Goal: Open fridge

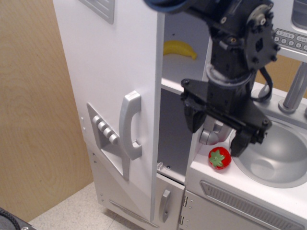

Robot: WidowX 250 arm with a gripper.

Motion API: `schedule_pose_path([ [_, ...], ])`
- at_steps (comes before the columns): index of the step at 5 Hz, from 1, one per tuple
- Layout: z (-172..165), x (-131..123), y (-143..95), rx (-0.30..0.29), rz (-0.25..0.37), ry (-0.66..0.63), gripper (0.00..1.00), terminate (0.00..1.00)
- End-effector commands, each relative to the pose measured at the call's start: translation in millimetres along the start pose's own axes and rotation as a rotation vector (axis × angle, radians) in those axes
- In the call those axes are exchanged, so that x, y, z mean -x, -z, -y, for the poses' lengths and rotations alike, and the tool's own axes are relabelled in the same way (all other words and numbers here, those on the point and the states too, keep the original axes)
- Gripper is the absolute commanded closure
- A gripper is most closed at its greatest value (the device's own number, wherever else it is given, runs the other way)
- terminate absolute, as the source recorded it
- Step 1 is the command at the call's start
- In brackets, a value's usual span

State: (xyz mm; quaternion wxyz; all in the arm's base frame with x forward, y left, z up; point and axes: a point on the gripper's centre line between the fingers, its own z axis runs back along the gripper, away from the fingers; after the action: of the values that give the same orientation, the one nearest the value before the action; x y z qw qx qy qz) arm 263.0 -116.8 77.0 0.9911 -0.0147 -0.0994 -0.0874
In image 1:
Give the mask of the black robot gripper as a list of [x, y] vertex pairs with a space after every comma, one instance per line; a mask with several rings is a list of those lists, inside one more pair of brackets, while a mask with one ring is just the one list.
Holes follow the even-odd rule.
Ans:
[[239, 157], [250, 143], [262, 143], [272, 126], [250, 97], [251, 86], [222, 86], [212, 81], [183, 79], [181, 100], [188, 129], [195, 133], [211, 116], [235, 129], [231, 156]]

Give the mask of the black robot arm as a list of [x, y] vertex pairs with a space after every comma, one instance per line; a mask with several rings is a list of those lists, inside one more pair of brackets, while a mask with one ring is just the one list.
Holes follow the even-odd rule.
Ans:
[[212, 40], [207, 81], [183, 79], [181, 99], [188, 128], [196, 132], [210, 116], [233, 128], [233, 157], [261, 143], [271, 121], [256, 106], [268, 100], [273, 82], [266, 65], [276, 61], [270, 0], [148, 0], [158, 12], [186, 12], [204, 20]]

